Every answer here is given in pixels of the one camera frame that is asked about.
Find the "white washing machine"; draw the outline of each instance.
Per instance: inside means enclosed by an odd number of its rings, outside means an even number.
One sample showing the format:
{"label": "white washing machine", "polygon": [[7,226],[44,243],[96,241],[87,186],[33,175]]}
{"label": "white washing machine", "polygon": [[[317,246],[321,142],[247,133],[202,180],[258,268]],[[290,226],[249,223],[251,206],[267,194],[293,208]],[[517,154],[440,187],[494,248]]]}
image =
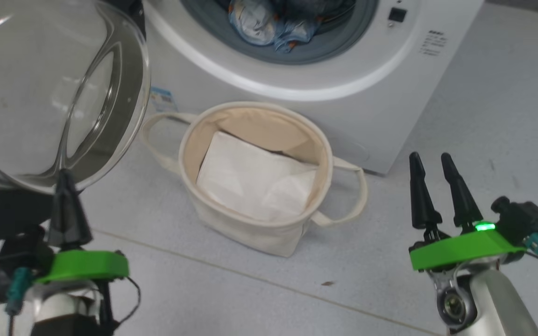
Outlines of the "white washing machine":
{"label": "white washing machine", "polygon": [[181,112],[286,106],[321,127],[335,155],[385,174],[482,1],[355,0],[310,43],[278,54],[237,35],[229,0],[148,0],[152,83]]}

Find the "floor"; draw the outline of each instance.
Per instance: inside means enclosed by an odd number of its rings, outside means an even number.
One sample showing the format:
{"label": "floor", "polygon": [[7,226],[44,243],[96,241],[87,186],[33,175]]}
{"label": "floor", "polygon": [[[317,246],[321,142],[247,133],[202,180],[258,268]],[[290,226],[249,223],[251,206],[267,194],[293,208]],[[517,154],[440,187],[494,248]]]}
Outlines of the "floor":
{"label": "floor", "polygon": [[[387,177],[367,176],[361,218],[313,227],[289,259],[252,251],[205,228],[179,179],[136,141],[83,193],[89,249],[122,250],[143,302],[118,330],[134,335],[442,335],[432,284],[412,271],[408,155],[419,151],[436,208],[452,223],[439,156],[448,151],[486,218],[497,196],[538,204],[538,14],[486,4]],[[353,177],[337,174],[323,210],[353,203]],[[502,271],[538,324],[538,261]],[[323,286],[326,281],[333,282]],[[113,306],[136,300],[114,283]],[[0,307],[0,335],[6,317]],[[24,314],[17,335],[29,334]]]}

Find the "fabric basket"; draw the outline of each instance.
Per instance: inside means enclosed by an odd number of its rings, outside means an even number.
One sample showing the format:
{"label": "fabric basket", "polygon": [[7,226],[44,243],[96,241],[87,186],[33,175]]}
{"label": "fabric basket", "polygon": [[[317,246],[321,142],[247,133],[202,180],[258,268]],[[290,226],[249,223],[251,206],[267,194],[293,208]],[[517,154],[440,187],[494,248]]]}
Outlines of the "fabric basket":
{"label": "fabric basket", "polygon": [[[151,128],[167,118],[190,123],[182,138],[177,160],[158,151],[149,141]],[[318,170],[305,211],[297,217],[279,222],[258,221],[228,209],[203,194],[197,188],[196,180],[217,131],[232,134],[267,151],[316,164]],[[181,177],[198,216],[209,227],[246,246],[273,255],[292,255],[311,221],[322,227],[344,223],[358,217],[367,204],[368,188],[363,170],[334,157],[326,136],[314,123],[281,106],[232,102],[208,109],[200,115],[158,113],[143,123],[141,140],[163,168]],[[348,215],[335,220],[317,210],[331,186],[334,167],[354,172],[360,193]]]}

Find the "sticker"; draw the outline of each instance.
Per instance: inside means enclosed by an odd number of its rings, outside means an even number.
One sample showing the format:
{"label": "sticker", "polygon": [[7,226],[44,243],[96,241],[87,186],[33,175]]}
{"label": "sticker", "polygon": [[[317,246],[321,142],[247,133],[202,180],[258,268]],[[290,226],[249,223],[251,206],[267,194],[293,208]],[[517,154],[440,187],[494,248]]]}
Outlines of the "sticker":
{"label": "sticker", "polygon": [[177,106],[170,91],[152,86],[149,102],[153,103],[156,112],[177,112]]}
{"label": "sticker", "polygon": [[423,55],[439,56],[447,42],[448,38],[444,33],[437,30],[429,30],[419,52]]}

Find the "green mount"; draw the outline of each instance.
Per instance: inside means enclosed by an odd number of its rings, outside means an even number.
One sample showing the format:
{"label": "green mount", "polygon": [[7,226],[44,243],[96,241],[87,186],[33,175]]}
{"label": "green mount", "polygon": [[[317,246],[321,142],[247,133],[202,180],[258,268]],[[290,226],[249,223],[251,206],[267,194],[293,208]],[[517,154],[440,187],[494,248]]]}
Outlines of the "green mount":
{"label": "green mount", "polygon": [[511,245],[496,230],[476,231],[446,238],[410,252],[414,270],[431,270],[472,259],[526,251]]}
{"label": "green mount", "polygon": [[128,259],[110,251],[72,250],[55,255],[51,271],[36,283],[73,280],[113,280],[130,276]]}

